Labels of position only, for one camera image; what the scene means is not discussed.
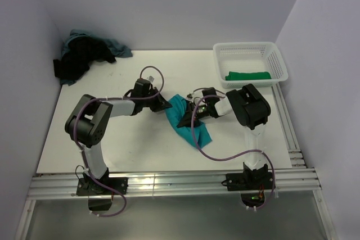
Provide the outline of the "teal t-shirt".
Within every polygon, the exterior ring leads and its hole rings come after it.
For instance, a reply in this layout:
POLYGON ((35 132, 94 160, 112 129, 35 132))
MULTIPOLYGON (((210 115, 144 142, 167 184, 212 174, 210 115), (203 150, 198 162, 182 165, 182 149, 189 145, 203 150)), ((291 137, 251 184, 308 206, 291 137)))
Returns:
POLYGON ((203 122, 195 119, 192 131, 192 112, 188 111, 188 101, 184 97, 176 94, 168 102, 171 104, 171 107, 165 109, 166 118, 168 119, 170 126, 181 138, 195 148, 196 144, 193 135, 201 148, 212 141, 206 125, 203 122))

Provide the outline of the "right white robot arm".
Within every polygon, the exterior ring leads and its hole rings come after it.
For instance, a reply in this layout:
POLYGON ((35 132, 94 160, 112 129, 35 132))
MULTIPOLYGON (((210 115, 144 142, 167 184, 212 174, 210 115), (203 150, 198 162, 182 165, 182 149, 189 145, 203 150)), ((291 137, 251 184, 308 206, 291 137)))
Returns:
POLYGON ((177 124, 178 128, 187 127, 194 131, 205 117, 219 118, 234 113, 244 128, 246 150, 232 157, 213 161, 229 161, 243 156, 243 170, 240 173, 228 173, 222 186, 228 191, 264 191, 275 188, 275 169, 265 147, 262 146, 266 124, 271 114, 267 100, 252 84, 239 90, 222 93, 215 88, 200 88, 202 97, 195 101, 195 94, 188 95, 184 115, 177 124))

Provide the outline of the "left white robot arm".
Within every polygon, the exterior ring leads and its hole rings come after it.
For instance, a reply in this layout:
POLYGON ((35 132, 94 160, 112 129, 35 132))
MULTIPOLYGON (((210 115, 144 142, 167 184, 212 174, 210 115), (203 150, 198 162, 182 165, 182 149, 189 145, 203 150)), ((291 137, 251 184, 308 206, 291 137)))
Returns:
POLYGON ((101 141, 109 119, 135 116, 144 108, 164 111, 172 105, 148 79, 139 78, 134 87, 120 98, 81 97, 65 123, 65 132, 80 148, 84 163, 83 177, 78 180, 78 196, 103 196, 127 192, 128 178, 111 177, 104 162, 101 141))

